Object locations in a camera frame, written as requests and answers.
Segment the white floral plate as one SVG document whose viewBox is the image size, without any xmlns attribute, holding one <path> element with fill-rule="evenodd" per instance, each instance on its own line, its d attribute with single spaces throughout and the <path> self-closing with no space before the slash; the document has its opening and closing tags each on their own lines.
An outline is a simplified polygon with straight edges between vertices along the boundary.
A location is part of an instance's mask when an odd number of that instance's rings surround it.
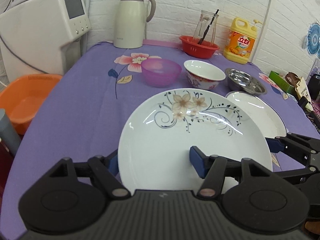
<svg viewBox="0 0 320 240">
<path fill-rule="evenodd" d="M 130 192 L 197 191 L 202 179 L 189 160 L 192 146 L 272 168 L 265 137 L 239 106 L 219 94 L 181 88 L 152 96 L 128 118 L 118 146 L 123 185 Z"/>
</svg>

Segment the white floral ceramic bowl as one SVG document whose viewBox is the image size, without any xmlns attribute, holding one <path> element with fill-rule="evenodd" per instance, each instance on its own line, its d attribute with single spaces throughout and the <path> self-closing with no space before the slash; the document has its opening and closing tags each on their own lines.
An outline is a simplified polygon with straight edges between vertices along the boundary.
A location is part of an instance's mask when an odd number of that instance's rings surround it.
<svg viewBox="0 0 320 240">
<path fill-rule="evenodd" d="M 213 90 L 226 78 L 224 71 L 204 61 L 187 60 L 183 65 L 187 80 L 194 88 Z"/>
</svg>

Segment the purple plastic bowl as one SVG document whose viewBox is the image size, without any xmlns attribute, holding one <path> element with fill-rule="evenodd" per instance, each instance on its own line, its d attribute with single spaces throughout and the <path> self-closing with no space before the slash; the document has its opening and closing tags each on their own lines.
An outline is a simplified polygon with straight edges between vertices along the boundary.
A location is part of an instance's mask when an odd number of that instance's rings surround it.
<svg viewBox="0 0 320 240">
<path fill-rule="evenodd" d="M 151 58 L 141 63 L 142 76 L 152 87 L 168 87 L 174 84 L 182 72 L 182 67 L 171 60 Z"/>
</svg>

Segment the purple floral tablecloth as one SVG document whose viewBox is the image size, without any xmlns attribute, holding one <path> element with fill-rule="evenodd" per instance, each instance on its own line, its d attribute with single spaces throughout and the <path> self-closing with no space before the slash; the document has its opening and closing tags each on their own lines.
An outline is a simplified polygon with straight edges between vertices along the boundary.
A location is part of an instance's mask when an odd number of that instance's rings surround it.
<svg viewBox="0 0 320 240">
<path fill-rule="evenodd" d="M 23 137 L 5 186 L 1 210 L 5 238 L 17 239 L 25 232 L 18 202 L 33 183 L 64 157 L 81 162 L 112 153 L 130 114 L 161 91 L 120 64 L 121 56 L 133 53 L 97 43 L 46 98 Z M 116 82 L 129 75 L 129 83 Z"/>
</svg>

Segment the green box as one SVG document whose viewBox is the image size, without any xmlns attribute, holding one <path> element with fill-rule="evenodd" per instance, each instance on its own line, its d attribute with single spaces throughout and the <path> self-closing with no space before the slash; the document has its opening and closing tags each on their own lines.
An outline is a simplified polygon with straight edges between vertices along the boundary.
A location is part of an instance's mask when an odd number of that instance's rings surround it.
<svg viewBox="0 0 320 240">
<path fill-rule="evenodd" d="M 285 93 L 291 94 L 291 95 L 297 95 L 295 87 L 289 84 L 277 72 L 271 71 L 268 77 Z"/>
</svg>

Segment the beige paper bag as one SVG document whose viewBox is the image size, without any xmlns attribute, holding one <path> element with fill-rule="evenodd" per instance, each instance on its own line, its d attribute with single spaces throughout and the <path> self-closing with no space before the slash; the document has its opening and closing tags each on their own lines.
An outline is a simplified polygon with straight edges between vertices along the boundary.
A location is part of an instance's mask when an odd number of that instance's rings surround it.
<svg viewBox="0 0 320 240">
<path fill-rule="evenodd" d="M 297 82 L 295 90 L 296 90 L 299 101 L 302 100 L 302 98 L 305 98 L 303 100 L 303 102 L 306 102 L 306 105 L 304 106 L 304 108 L 309 112 L 313 111 L 311 96 L 307 88 L 304 77 L 301 77 L 300 80 Z"/>
</svg>

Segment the brown bag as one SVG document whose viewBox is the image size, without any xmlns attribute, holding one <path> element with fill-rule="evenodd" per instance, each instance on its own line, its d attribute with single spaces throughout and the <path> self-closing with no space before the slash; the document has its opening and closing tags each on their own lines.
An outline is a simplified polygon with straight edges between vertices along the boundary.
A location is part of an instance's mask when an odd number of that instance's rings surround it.
<svg viewBox="0 0 320 240">
<path fill-rule="evenodd" d="M 298 77 L 298 76 L 297 76 L 295 73 L 293 73 L 293 72 L 288 72 L 288 73 L 285 75 L 285 80 L 286 80 L 286 82 L 287 82 L 289 85 L 291 85 L 291 86 L 293 86 L 293 87 L 295 87 L 295 88 L 299 87 L 299 86 L 300 86 L 300 83 L 301 83 L 301 78 Z"/>
</svg>

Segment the stainless steel bowl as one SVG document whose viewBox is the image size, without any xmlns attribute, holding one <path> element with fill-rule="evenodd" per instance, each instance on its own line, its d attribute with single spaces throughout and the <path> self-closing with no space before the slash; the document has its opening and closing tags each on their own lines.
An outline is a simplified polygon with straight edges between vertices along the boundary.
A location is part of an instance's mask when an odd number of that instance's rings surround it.
<svg viewBox="0 0 320 240">
<path fill-rule="evenodd" d="M 241 70 L 227 68 L 225 70 L 227 85 L 232 91 L 240 91 L 260 96 L 267 94 L 265 86 L 255 77 Z"/>
</svg>

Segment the grey cylinder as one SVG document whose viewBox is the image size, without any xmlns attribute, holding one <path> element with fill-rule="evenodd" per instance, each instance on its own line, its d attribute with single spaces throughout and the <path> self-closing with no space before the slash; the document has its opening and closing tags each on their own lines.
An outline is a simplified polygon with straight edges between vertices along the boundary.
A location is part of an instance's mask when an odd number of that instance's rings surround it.
<svg viewBox="0 0 320 240">
<path fill-rule="evenodd" d="M 0 109 L 0 117 L 1 142 L 3 142 L 9 152 L 15 156 L 21 144 L 21 138 L 3 108 Z"/>
</svg>

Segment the yellow dish soap bottle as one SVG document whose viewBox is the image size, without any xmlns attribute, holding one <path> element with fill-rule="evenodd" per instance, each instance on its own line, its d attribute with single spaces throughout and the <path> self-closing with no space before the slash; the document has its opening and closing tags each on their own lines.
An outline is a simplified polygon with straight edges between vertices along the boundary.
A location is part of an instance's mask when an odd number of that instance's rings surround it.
<svg viewBox="0 0 320 240">
<path fill-rule="evenodd" d="M 246 64 L 258 36 L 257 24 L 263 24 L 259 20 L 253 20 L 251 25 L 247 20 L 234 18 L 227 38 L 223 55 L 229 61 Z"/>
</svg>

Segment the orange plastic basin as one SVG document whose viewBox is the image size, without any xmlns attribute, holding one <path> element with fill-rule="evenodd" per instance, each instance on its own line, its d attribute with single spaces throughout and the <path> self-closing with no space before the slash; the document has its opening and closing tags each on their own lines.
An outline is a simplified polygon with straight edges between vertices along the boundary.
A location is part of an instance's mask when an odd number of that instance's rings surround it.
<svg viewBox="0 0 320 240">
<path fill-rule="evenodd" d="M 24 75 L 1 91 L 1 108 L 5 109 L 18 134 L 26 133 L 37 111 L 61 79 L 57 74 Z"/>
</svg>

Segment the red plastic colander basket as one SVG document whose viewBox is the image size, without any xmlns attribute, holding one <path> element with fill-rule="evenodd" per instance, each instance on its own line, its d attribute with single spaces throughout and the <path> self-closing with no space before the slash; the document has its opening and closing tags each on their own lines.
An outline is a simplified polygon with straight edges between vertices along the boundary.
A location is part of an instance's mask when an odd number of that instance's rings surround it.
<svg viewBox="0 0 320 240">
<path fill-rule="evenodd" d="M 193 57 L 198 59 L 210 59 L 220 47 L 214 43 L 204 41 L 203 44 L 193 42 L 191 36 L 180 36 L 182 42 L 182 50 Z"/>
</svg>

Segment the white water dispenser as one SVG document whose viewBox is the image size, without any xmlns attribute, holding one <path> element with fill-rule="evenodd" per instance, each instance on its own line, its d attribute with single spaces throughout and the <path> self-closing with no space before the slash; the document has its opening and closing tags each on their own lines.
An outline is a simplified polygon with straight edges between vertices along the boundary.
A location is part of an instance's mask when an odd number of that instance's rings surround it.
<svg viewBox="0 0 320 240">
<path fill-rule="evenodd" d="M 65 75 L 91 29 L 84 0 L 28 0 L 1 14 L 1 56 L 10 82 L 29 74 Z"/>
</svg>

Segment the white thermos jug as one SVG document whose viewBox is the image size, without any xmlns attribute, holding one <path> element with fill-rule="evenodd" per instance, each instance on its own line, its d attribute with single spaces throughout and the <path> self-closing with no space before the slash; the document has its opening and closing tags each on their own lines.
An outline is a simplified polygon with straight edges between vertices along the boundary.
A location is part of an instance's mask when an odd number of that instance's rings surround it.
<svg viewBox="0 0 320 240">
<path fill-rule="evenodd" d="M 155 0 L 120 0 L 114 22 L 113 45 L 134 49 L 143 45 L 146 23 L 156 11 Z"/>
</svg>

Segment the blue wall decoration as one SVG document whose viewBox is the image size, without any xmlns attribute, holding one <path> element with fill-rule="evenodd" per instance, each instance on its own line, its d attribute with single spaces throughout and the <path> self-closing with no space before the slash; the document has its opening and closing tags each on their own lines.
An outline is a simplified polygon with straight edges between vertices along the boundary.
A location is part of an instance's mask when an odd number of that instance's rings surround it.
<svg viewBox="0 0 320 240">
<path fill-rule="evenodd" d="M 302 48 L 306 49 L 310 55 L 315 55 L 319 51 L 319 30 L 319 23 L 313 23 L 303 40 Z"/>
</svg>

